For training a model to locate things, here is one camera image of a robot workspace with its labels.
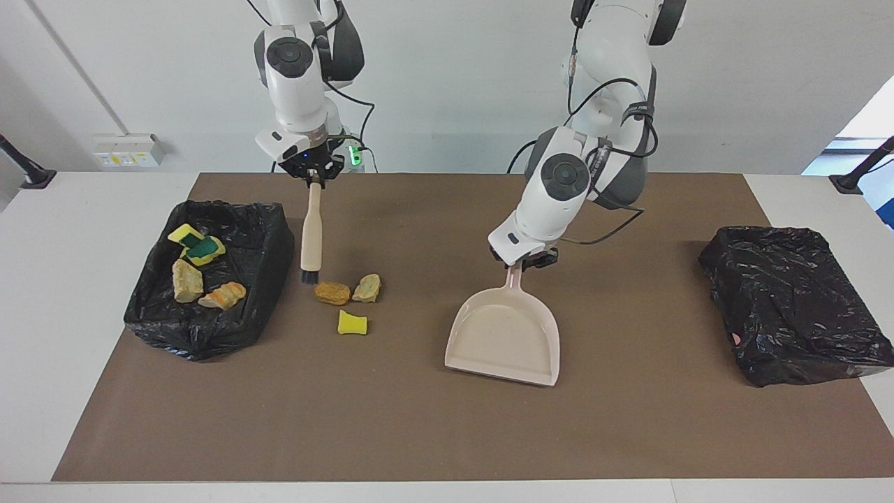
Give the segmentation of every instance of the rock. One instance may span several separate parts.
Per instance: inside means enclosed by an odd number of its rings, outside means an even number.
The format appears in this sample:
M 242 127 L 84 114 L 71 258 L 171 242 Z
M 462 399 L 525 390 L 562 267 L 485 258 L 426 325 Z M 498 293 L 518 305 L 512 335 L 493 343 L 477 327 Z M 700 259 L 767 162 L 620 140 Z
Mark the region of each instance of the rock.
M 173 299 L 178 303 L 191 303 L 205 293 L 202 273 L 186 260 L 175 261 L 171 272 L 173 272 Z
M 216 307 L 226 311 L 239 303 L 239 301 L 245 297 L 245 293 L 245 286 L 231 281 L 230 283 L 224 283 L 220 288 L 214 290 L 214 292 L 198 299 L 198 305 Z
M 344 305 L 350 300 L 350 288 L 341 283 L 324 281 L 314 288 L 314 295 L 321 303 Z
M 353 299 L 359 303 L 374 303 L 382 288 L 382 279 L 377 274 L 368 274 L 360 280 L 357 289 L 354 290 Z

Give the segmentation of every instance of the dustpan handle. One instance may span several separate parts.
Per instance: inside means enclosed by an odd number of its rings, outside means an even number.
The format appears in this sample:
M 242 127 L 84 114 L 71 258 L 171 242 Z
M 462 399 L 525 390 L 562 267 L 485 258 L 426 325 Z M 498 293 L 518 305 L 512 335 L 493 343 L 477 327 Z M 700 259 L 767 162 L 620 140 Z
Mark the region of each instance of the dustpan handle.
M 521 290 L 521 260 L 506 270 L 506 287 Z

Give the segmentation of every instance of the green light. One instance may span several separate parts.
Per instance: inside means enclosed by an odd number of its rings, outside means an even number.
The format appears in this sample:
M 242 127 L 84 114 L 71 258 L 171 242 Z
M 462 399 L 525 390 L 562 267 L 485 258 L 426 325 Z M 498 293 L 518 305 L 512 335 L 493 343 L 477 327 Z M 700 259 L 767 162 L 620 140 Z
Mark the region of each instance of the green light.
M 350 163 L 354 166 L 360 166 L 360 163 L 363 162 L 363 154 L 357 147 L 353 145 L 348 146 L 348 153 L 350 154 Z

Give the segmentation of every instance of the sponge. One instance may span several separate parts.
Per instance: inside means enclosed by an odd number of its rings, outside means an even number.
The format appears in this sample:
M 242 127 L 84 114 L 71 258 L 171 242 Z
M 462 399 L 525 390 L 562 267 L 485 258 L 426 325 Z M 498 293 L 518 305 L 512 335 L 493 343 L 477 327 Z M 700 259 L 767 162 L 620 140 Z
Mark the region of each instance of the sponge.
M 367 319 L 359 316 L 348 314 L 344 310 L 338 311 L 338 333 L 357 334 L 364 336 L 367 334 Z
M 183 246 L 180 258 L 188 260 L 196 267 L 204 266 L 226 253 L 221 240 L 212 235 L 202 235 L 190 224 L 177 227 L 168 235 L 168 239 Z

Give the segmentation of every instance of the brown mat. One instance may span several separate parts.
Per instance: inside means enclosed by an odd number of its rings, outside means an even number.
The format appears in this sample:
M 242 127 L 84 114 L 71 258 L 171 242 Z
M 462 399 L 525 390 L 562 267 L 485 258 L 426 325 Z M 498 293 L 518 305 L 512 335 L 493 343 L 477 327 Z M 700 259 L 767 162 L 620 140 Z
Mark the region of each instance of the brown mat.
M 720 226 L 767 224 L 740 175 L 652 175 L 628 230 L 526 274 L 559 322 L 555 388 L 445 369 L 457 309 L 502 284 L 486 236 L 523 182 L 339 178 L 323 277 L 382 275 L 381 303 L 348 307 L 371 334 L 336 335 L 338 309 L 299 284 L 297 261 L 253 347 L 191 363 L 125 332 L 54 480 L 894 476 L 894 439 L 859 380 L 757 389 L 739 374 L 696 256 Z M 305 197 L 285 175 L 202 175 L 191 194 L 285 201 L 296 234 Z M 626 217 L 587 205 L 569 235 Z

